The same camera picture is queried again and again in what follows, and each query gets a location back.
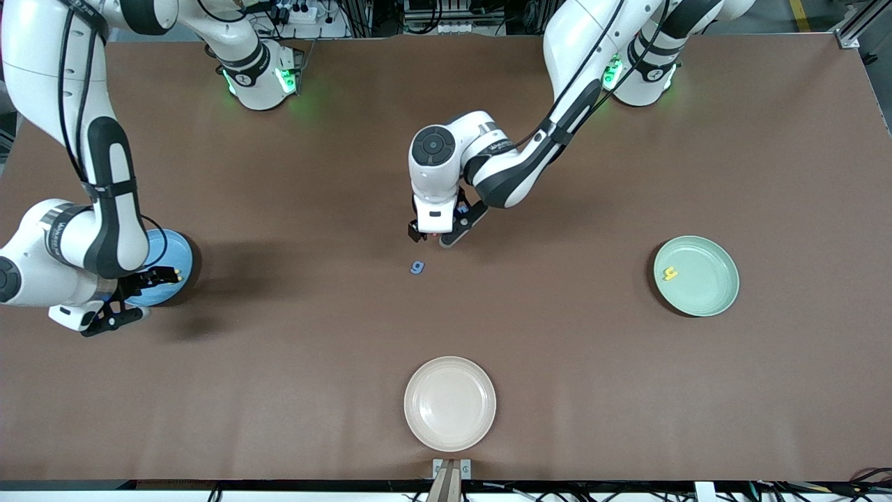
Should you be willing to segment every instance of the metal bracket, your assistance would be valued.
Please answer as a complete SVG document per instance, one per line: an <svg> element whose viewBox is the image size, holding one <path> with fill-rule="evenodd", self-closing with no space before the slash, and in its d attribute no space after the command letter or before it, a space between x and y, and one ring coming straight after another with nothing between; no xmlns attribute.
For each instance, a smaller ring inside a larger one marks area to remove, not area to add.
<svg viewBox="0 0 892 502"><path fill-rule="evenodd" d="M441 458L434 459L434 473L431 475L432 478L437 477L437 473L440 471L440 468L442 467L443 462L445 462L445 460L442 460ZM461 479L470 480L471 479L471 459L470 458L461 459L461 463L458 466L461 469Z"/></svg>
<svg viewBox="0 0 892 502"><path fill-rule="evenodd" d="M839 29L834 30L833 35L836 36L840 49L857 49L861 47L861 43L858 42L857 38L844 38Z"/></svg>

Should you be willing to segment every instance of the black cable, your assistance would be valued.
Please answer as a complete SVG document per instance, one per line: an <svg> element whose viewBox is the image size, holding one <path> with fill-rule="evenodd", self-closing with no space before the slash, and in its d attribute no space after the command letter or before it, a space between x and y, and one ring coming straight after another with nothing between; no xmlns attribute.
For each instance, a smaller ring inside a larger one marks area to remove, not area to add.
<svg viewBox="0 0 892 502"><path fill-rule="evenodd" d="M870 478L872 478L873 476L876 476L877 474L883 474L883 473L892 473L892 467L881 467L880 469L874 469L866 474L862 474L862 475L858 476L857 478L853 478L853 479L849 480L849 482L857 483L857 482L861 482L861 481L867 481Z"/></svg>
<svg viewBox="0 0 892 502"><path fill-rule="evenodd" d="M658 492L655 491L648 491L648 493L656 498L662 499L664 502L672 502L672 500L669 499L668 495L660 495Z"/></svg>
<svg viewBox="0 0 892 502"><path fill-rule="evenodd" d="M692 497L689 495L689 492L681 492L681 491L671 491L671 490L660 490L660 492L654 491L649 483L644 482L636 482L636 481L615 481L614 484L627 485L633 488L641 489L642 491L646 491L651 495L655 495L659 498L668 497L669 495L675 495L676 497L684 497L684 500L691 500Z"/></svg>
<svg viewBox="0 0 892 502"><path fill-rule="evenodd" d="M223 482L218 481L208 495L208 502L220 502L223 499Z"/></svg>
<svg viewBox="0 0 892 502"><path fill-rule="evenodd" d="M570 502L569 500L564 498L563 495L557 493L556 491L546 491L545 493L539 495L539 498L536 498L536 502L542 502L542 500L544 500L545 497L547 497L548 495L554 495L555 497L560 498L562 502Z"/></svg>
<svg viewBox="0 0 892 502"><path fill-rule="evenodd" d="M273 8L273 3L269 2L269 9L272 9L272 8ZM273 39L276 40L276 42L281 42L282 40L285 40L285 39L282 38L282 33L278 30L278 26L276 25L276 22L273 21L273 17L271 15L269 15L269 9L264 9L263 13L267 15L269 24L272 25L273 30L276 32L276 36Z"/></svg>
<svg viewBox="0 0 892 502"><path fill-rule="evenodd" d="M623 486L619 487L618 489L616 489L615 492L611 493L609 497L605 498L604 502L610 502L614 498L618 497L619 494L623 493L624 491L625 491L625 487L623 487Z"/></svg>
<svg viewBox="0 0 892 502"><path fill-rule="evenodd" d="M808 498L805 498L802 495L799 495L798 493L796 493L796 491L793 490L793 487L791 487L789 485L785 487L782 484L780 484L779 482L775 482L774 485L781 487L781 488L785 489L786 491L790 492L793 495L793 497L795 497L799 500L799 502L812 502Z"/></svg>
<svg viewBox="0 0 892 502"><path fill-rule="evenodd" d="M648 41L648 44L644 47L644 51L641 52L641 56L638 58L637 61L635 61L635 64L632 65L632 67L625 73L625 75L623 75L623 77L621 79L619 79L618 82L616 82L616 85L612 89L608 90L608 92L605 93L604 97L602 97L600 99L600 101L598 101L594 106L592 106L591 110L589 110L589 112L585 114L585 119L582 120L583 122L585 122L586 119L588 119L608 99L610 99L610 97L616 92L616 90L619 89L619 87L623 85L623 82L625 82L625 80L628 79L630 75L632 75L632 73L635 71L636 68L638 68L638 65L642 61L644 61L644 56L650 52L650 48L654 45L655 42L657 42L657 37L660 36L660 30L663 29L663 24L666 22L666 18L668 16L669 16L669 0L666 0L664 7L663 7L663 13L660 14L660 22L657 23L657 27L654 28L654 36L650 38L650 40Z"/></svg>
<svg viewBox="0 0 892 502"><path fill-rule="evenodd" d="M545 114L546 118L550 117L551 114L554 113L555 109L558 107L558 103L560 103L560 100L566 94L566 91L568 91L570 89L570 87L573 86L573 84L576 82L576 79L579 78L579 75L582 73L582 69L585 68L585 65L589 62L591 57L593 55L595 55L596 52L598 52L601 42L604 41L604 37L606 37L607 33L610 32L610 28L613 26L614 21L616 21L616 17L619 15L619 12L623 9L624 3L625 3L625 0L619 0L619 4L616 6L616 10L614 10L613 15L610 16L610 21L607 22L607 26L604 28L604 31L601 32L601 35L600 35L600 37L598 37L598 40L595 41L594 46L591 47L591 50L585 56L585 59L582 60L582 64L580 64L579 67L576 68L576 73L573 74L573 77L570 78L570 80L564 86L564 89L562 91L560 91L559 95L557 95L557 98L555 99L554 104L551 105L549 112ZM666 9L668 9L668 8L669 8L669 4L668 4L668 0L666 0ZM529 141L530 138L535 136L535 134L537 132L539 132L539 126L536 126L536 129L530 131L530 134L527 134L526 138L523 138L520 141L516 142L514 144L514 148L517 148L517 147L523 145L524 143L526 143L527 141Z"/></svg>
<svg viewBox="0 0 892 502"><path fill-rule="evenodd" d="M89 52L87 53L87 69L84 71L84 90L80 93L80 106L78 107L78 119L75 122L77 126L75 126L74 134L77 135L74 138L74 148L75 152L78 154L78 159L81 161L81 175L84 176L82 181L87 180L87 174L83 169L84 162L84 150L83 145L81 145L80 137L83 136L80 132L84 128L84 110L87 108L87 95L90 92L90 77L93 75L93 52L95 51L96 46L96 30L90 30L90 44L89 44Z"/></svg>
<svg viewBox="0 0 892 502"><path fill-rule="evenodd" d="M152 225L154 225L155 228L158 229L159 232L161 232L161 238L164 239L164 247L161 248L161 254L158 255L158 258L157 258L155 261L153 261L153 262L151 262L150 264L148 264L148 265L143 265L143 268L147 269L147 268L151 268L151 267L154 267L155 265L157 265L158 262L161 261L161 259L164 257L164 255L167 254L167 245L168 245L168 242L167 242L167 233L164 231L164 229L161 227L161 225L159 225L158 222L156 222L156 221L153 220L152 218L149 218L149 217L146 216L145 214L140 214L139 216L140 216L140 218L143 218L144 220L147 220L149 223L151 223ZM223 497L223 488L222 488L222 486L220 485L220 483L218 483L218 486L214 487L214 489L216 490L216 489L218 489L218 487L219 487L219 491L220 491L220 495L219 495L219 497Z"/></svg>
<svg viewBox="0 0 892 502"><path fill-rule="evenodd" d="M425 26L421 31L415 31L409 27L406 27L405 30L409 33L415 35L426 35L431 31L434 31L437 26L440 25L440 21L443 18L443 0L437 0L437 5L431 10L431 20L427 22L427 26Z"/></svg>
<svg viewBox="0 0 892 502"><path fill-rule="evenodd" d="M204 13L208 14L208 17L210 17L211 19L213 19L215 21L226 22L226 23L239 22L242 19L248 17L248 12L244 12L244 13L242 13L242 17L240 17L238 19L223 19L223 18L219 18L219 17L215 16L214 14L211 14L211 11L209 11L208 8L204 6L204 2L202 2L202 0L198 0L198 6L202 8Z"/></svg>
<svg viewBox="0 0 892 502"><path fill-rule="evenodd" d="M68 40L71 32L71 22L74 20L74 11L69 10L68 15L65 17L65 26L62 28L62 48L60 49L61 55L59 56L59 83L58 88L56 89L58 94L58 105L59 105L59 125L62 128L62 142L65 144L65 151L68 153L68 158L71 160L71 167L74 168L74 172L77 173L78 179L81 181L86 181L83 170L80 168L80 163L78 163L78 158L75 157L74 152L71 150L71 140L68 136L68 124L65 122L65 56L68 54Z"/></svg>
<svg viewBox="0 0 892 502"><path fill-rule="evenodd" d="M337 6L338 9L343 13L343 18L347 20L348 23L350 23L350 30L353 32L353 37L357 38L357 33L364 36L365 30L363 29L363 25L353 19L352 14L350 14L350 9L348 9L344 5L341 5L341 0L337 0Z"/></svg>
<svg viewBox="0 0 892 502"><path fill-rule="evenodd" d="M774 501L775 502L784 502L783 495L781 495L781 491L778 489L778 487L774 483L772 483L771 487L772 487L772 494L774 495Z"/></svg>
<svg viewBox="0 0 892 502"><path fill-rule="evenodd" d="M403 24L402 21L400 21L400 9L398 9L396 7L396 2L395 1L392 2L390 4L390 6L391 6L391 14L393 14L393 20L396 21L397 26L399 26L401 29L405 28L406 25Z"/></svg>
<svg viewBox="0 0 892 502"><path fill-rule="evenodd" d="M505 26L505 23L507 23L508 21L515 21L517 18L518 18L518 16L514 16L513 18L505 18L505 19L503 19L502 22L499 24L499 27L496 28L495 35L499 35L499 30L501 29L501 27ZM507 34L508 34L508 28L506 27L506 28L505 28L505 35L507 35Z"/></svg>
<svg viewBox="0 0 892 502"><path fill-rule="evenodd" d="M567 489L570 495L576 497L579 502L598 502L594 497L589 493L589 487L587 484L579 483L579 485L570 483L570 488Z"/></svg>

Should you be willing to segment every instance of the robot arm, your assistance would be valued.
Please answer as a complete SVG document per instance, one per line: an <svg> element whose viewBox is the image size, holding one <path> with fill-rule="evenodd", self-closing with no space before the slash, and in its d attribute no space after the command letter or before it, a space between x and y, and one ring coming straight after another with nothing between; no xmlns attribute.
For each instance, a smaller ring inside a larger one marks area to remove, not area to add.
<svg viewBox="0 0 892 502"><path fill-rule="evenodd" d="M428 233L441 233L441 245L451 247L489 206L519 203L593 112L602 89L601 78L614 54L623 54L625 71L633 72L621 81L655 82L647 86L623 84L615 90L616 95L627 103L652 103L668 87L664 82L672 77L669 69L674 68L687 37L717 15L724 14L725 19L740 16L752 3L567 0L549 21L543 41L554 104L523 150L518 150L485 112L469 113L416 134L409 150L409 176L417 220L409 224L409 235L419 241ZM467 203L459 178L474 187L480 202Z"/></svg>
<svg viewBox="0 0 892 502"><path fill-rule="evenodd" d="M29 121L65 145L92 205L50 199L28 210L0 248L0 303L50 306L55 321L90 334L147 314L107 310L116 294L121 301L136 294L150 276L177 281L176 274L134 274L148 242L127 135L105 85L103 46L106 21L169 29L176 3L115 4L117 10L100 13L77 0L7 0L3 17L10 97Z"/></svg>
<svg viewBox="0 0 892 502"><path fill-rule="evenodd" d="M543 40L555 101L523 150L485 112L419 131L409 150L418 216L410 235L417 240L442 232L441 243L449 247L482 217L484 206L512 207L523 200L588 118L613 55L632 40L659 4L659 0L567 0L561 5ZM454 214L461 198L460 176L481 199L482 206L468 211L472 218Z"/></svg>

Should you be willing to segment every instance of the cable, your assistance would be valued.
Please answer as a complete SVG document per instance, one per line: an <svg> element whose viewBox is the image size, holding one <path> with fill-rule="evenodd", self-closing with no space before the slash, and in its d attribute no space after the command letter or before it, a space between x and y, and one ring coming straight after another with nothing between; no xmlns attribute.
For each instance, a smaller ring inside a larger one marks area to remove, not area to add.
<svg viewBox="0 0 892 502"><path fill-rule="evenodd" d="M598 37L598 40L595 41L595 44L591 47L591 50L585 56L585 59L583 59L582 63L579 65L579 67L576 68L576 73L573 74L573 77L570 78L570 80L564 86L564 89L560 91L559 95L557 95L557 98L555 99L554 104L551 105L549 112L545 114L546 118L550 117L551 114L554 113L555 109L558 108L558 103L560 103L560 100L563 99L564 95L566 95L566 92L568 90L570 90L570 87L572 87L573 84L576 82L576 79L579 78L579 75L582 73L582 70L585 68L585 65L588 64L591 57L593 55L595 55L596 52L598 52L598 50L600 49L601 42L604 41L604 37L607 36L607 33L610 31L610 28L613 26L614 21L616 21L616 17L619 16L619 12L621 10L623 10L624 3L625 3L625 0L619 0L619 4L616 6L616 10L614 10L613 15L610 16L610 21L607 22L607 26L601 32L600 37ZM665 12L665 10L668 10L668 8L669 8L669 4L667 2L664 12ZM539 132L539 126L536 126L536 129L530 131L530 134L527 134L526 138L523 138L520 141L516 142L514 144L514 148L517 148L517 147L523 145L524 143L526 143L527 141L529 141L530 138L535 136L535 134L537 132Z"/></svg>
<svg viewBox="0 0 892 502"><path fill-rule="evenodd" d="M214 21L220 21L220 22L225 22L225 23L239 22L242 19L248 17L248 13L245 12L245 13L241 13L242 17L240 17L238 19L223 19L223 18L219 18L219 17L215 16L214 14L211 14L211 11L209 11L208 8L204 6L204 2L202 2L202 0L198 0L198 6L201 7L202 10L204 11L204 13L208 14L208 17L210 17Z"/></svg>
<svg viewBox="0 0 892 502"><path fill-rule="evenodd" d="M71 167L73 167L74 172L77 173L78 179L86 181L83 170L80 168L80 163L78 163L78 158L74 156L74 152L71 150L71 141L68 136L68 124L65 122L65 56L68 54L68 39L71 32L71 22L73 20L74 11L69 10L68 15L65 17L65 26L62 28L62 48L61 55L59 56L59 83L56 91L58 94L59 125L62 128L62 142L65 144L65 151L68 153L68 158L71 160Z"/></svg>
<svg viewBox="0 0 892 502"><path fill-rule="evenodd" d="M316 48L316 39L314 38L312 43L310 44L310 50L307 51L307 55L303 57L303 64L301 65L301 71L306 71L310 66L310 57L313 56L313 49Z"/></svg>
<svg viewBox="0 0 892 502"><path fill-rule="evenodd" d="M542 502L548 495L554 495L557 498L560 498L562 502L570 502L563 495L557 493L556 491L546 491L545 493L539 495L539 498L536 498L536 502Z"/></svg>
<svg viewBox="0 0 892 502"><path fill-rule="evenodd" d="M75 126L74 133L77 135L74 138L75 144L75 152L78 154L78 159L81 160L81 175L84 176L84 180L86 181L87 174L84 173L83 169L83 159L84 159L84 151L83 145L81 145L80 137L82 136L80 132L84 128L84 110L87 108L87 95L90 92L90 77L93 75L93 52L96 47L96 30L90 30L90 44L89 44L89 52L87 53L87 69L84 71L84 90L80 93L80 107L78 108L78 119L75 122L77 126Z"/></svg>
<svg viewBox="0 0 892 502"><path fill-rule="evenodd" d="M867 481L870 478L872 478L873 476L876 476L877 474L883 474L883 473L892 473L892 467L881 467L880 469L873 469L872 471L862 474L862 475L858 476L857 478L853 478L853 479L849 480L848 482L857 483L857 482L861 482L861 481Z"/></svg>
<svg viewBox="0 0 892 502"><path fill-rule="evenodd" d="M781 484L778 483L778 482L775 482L774 485L776 485L776 486L780 486L781 488L784 488L784 486L781 485ZM809 500L808 498L805 498L805 497L803 497L802 495L799 495L798 493L796 493L796 492L793 490L793 488L790 487L790 486L788 486L788 487L786 487L786 488L784 488L784 489L785 489L786 491L790 492L791 494L793 494L793 497L795 497L796 499L798 499L799 502L812 502L812 501Z"/></svg>
<svg viewBox="0 0 892 502"><path fill-rule="evenodd" d="M775 502L784 502L783 495L781 495L781 491L778 489L778 487L774 483L772 483L771 486Z"/></svg>
<svg viewBox="0 0 892 502"><path fill-rule="evenodd" d="M269 9L272 9L272 8L273 8L273 4L272 4L272 2L270 2L270 3L269 3ZM282 33L279 32L279 30L278 30L278 26L276 25L276 22L273 21L273 16L269 15L269 9L264 9L263 13L267 15L267 19L269 20L269 24L272 25L273 30L276 32L276 38L275 38L276 42L282 41L282 40L284 40L284 39L282 38Z"/></svg>
<svg viewBox="0 0 892 502"><path fill-rule="evenodd" d="M493 488L508 489L508 490L511 490L511 491L515 492L517 495L520 495L521 497L529 498L529 499L532 500L533 502L535 502L535 500L536 500L536 497L530 495L529 493L526 493L525 491L521 491L521 490L516 489L516 488L509 488L508 486L503 485L503 484L490 483L490 482L488 482L488 481L484 481L484 482L483 482L483 485L484 485L484 486L493 487Z"/></svg>
<svg viewBox="0 0 892 502"><path fill-rule="evenodd" d="M434 31L434 29L440 25L440 21L442 21L442 18L443 18L443 0L437 0L437 5L435 5L434 8L431 10L431 20L427 22L426 27L421 29L421 31L415 31L409 27L403 27L403 29L405 29L409 33L412 33L415 35L426 35L426 34L430 33L431 31Z"/></svg>
<svg viewBox="0 0 892 502"><path fill-rule="evenodd" d="M223 499L223 481L217 481L211 494L208 496L208 502L220 502Z"/></svg>
<svg viewBox="0 0 892 502"><path fill-rule="evenodd" d="M353 37L354 37L354 38L358 38L358 37L356 36L357 33L359 33L360 35L365 35L365 30L363 29L363 25L360 24L360 23L357 23L357 22L353 19L353 15L350 14L350 9L348 9L347 7L341 5L341 0L337 0L337 6L338 6L338 8L339 8L341 11L343 11L343 18L344 18L345 20L347 20L348 23L350 23L350 30L352 31L352 35L353 35Z"/></svg>
<svg viewBox="0 0 892 502"><path fill-rule="evenodd" d="M625 487L621 486L615 492L611 493L607 498L604 499L604 502L610 502L614 498L618 497L620 493L625 491Z"/></svg>
<svg viewBox="0 0 892 502"><path fill-rule="evenodd" d="M660 14L660 22L657 23L657 27L654 28L654 36L650 38L650 40L648 41L648 44L644 47L644 50L641 52L641 56L639 56L638 60L635 61L635 64L632 65L632 67L629 69L629 71L626 72L626 74L623 75L623 77L621 79L619 79L618 82L616 82L616 85L612 89L608 90L608 92L605 93L604 97L602 97L600 99L600 101L598 101L594 106L592 106L591 110L589 110L589 112L585 114L585 119L583 119L582 121L585 121L593 113L595 113L608 99L610 99L610 97L616 92L616 90L619 89L619 87L623 85L623 82L625 82L625 80L628 79L629 76L632 75L633 72L635 72L635 69L638 68L638 65L642 61L644 61L644 56L650 52L650 48L654 45L655 42L657 42L657 37L660 36L660 30L663 29L663 24L666 22L666 18L668 16L669 16L669 2L667 0L663 7L663 13Z"/></svg>
<svg viewBox="0 0 892 502"><path fill-rule="evenodd" d="M497 36L499 35L499 30L500 30L501 27L503 27L503 26L505 26L505 35L507 35L507 34L508 34L508 26L506 26L505 23L507 23L508 21L515 21L516 19L518 19L518 16L514 16L513 18L506 18L506 19L503 19L502 22L501 22L501 24L499 25L499 27L496 28L496 32L495 32L495 35L494 35L494 36L497 37Z"/></svg>
<svg viewBox="0 0 892 502"><path fill-rule="evenodd" d="M653 496L656 497L656 498L660 498L660 499L662 499L664 502L672 502L672 500L669 499L669 496L668 496L668 495L660 495L659 493L657 493L657 492L655 492L655 491L649 491L648 493L649 493L650 495L653 495Z"/></svg>
<svg viewBox="0 0 892 502"><path fill-rule="evenodd" d="M158 262L161 261L161 259L164 257L164 255L167 254L167 245L168 245L168 241L167 241L167 233L164 231L164 229L161 227L161 225L159 225L158 222L156 222L156 221L153 220L152 218L149 218L149 217L146 216L145 214L140 214L139 217L140 217L140 218L143 218L144 220L147 220L149 223L151 223L152 225L154 225L155 228L158 229L159 232L161 232L161 238L164 239L164 247L161 248L161 254L158 255L158 258L157 258L155 261L153 261L153 262L151 262L150 264L148 264L148 265L143 265L143 268L148 269L148 268L152 268L152 267L154 267L155 265L157 265ZM220 498L223 497L223 487L222 487L221 483L217 483L217 486L214 487L214 490L215 490L215 491L217 491L217 490L219 491L219 495L218 495L218 497L217 497L217 501L219 501Z"/></svg>

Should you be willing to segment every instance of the green led light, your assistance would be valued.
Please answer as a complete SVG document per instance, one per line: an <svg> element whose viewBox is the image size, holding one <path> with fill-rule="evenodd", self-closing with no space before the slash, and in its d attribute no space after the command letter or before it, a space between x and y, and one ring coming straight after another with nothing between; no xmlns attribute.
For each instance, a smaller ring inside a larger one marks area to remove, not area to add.
<svg viewBox="0 0 892 502"><path fill-rule="evenodd" d="M619 54L614 54L610 59L610 64L604 70L604 89L611 90L616 85L616 77L623 72L623 58Z"/></svg>
<svg viewBox="0 0 892 502"><path fill-rule="evenodd" d="M233 87L232 79L229 78L229 75L226 73L226 70L223 71L223 76L226 78L226 83L229 84L229 94L235 96L235 87Z"/></svg>
<svg viewBox="0 0 892 502"><path fill-rule="evenodd" d="M279 79L279 83L282 84L282 90L284 90L286 94L291 94L297 89L297 85L294 82L294 76L290 71L281 71L276 68L276 76Z"/></svg>

